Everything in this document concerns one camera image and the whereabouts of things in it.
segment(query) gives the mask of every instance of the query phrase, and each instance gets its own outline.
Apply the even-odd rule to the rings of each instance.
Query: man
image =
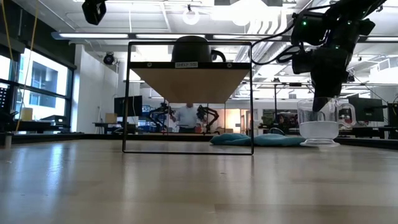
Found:
[[[193,107],[193,103],[179,108],[175,115],[170,115],[170,119],[174,122],[178,121],[180,126],[179,133],[195,133],[197,125],[197,109]]]

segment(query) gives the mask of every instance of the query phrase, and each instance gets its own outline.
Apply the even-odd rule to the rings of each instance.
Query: glass pitcher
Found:
[[[314,101],[323,101],[324,107],[313,111]],[[339,124],[350,128],[356,124],[355,108],[349,103],[339,105],[333,98],[316,98],[302,100],[297,103],[298,123],[300,134],[306,139],[302,146],[333,147],[339,146],[334,142],[339,133]],[[344,117],[339,116],[339,111],[350,111]]]

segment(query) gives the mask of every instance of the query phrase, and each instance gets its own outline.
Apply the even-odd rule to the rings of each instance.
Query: monitor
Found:
[[[129,96],[129,110],[127,116],[142,116],[142,96]],[[114,112],[118,117],[123,117],[124,114],[124,97],[114,99]]]
[[[384,122],[382,100],[349,97],[348,101],[355,107],[357,121]]]

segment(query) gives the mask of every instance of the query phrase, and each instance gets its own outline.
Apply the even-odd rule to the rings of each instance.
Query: label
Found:
[[[198,62],[176,62],[175,68],[197,68]]]

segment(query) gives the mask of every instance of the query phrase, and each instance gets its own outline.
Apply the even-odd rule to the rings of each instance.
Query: inverted triangular wooden board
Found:
[[[170,103],[225,103],[247,69],[134,68],[134,72]]]

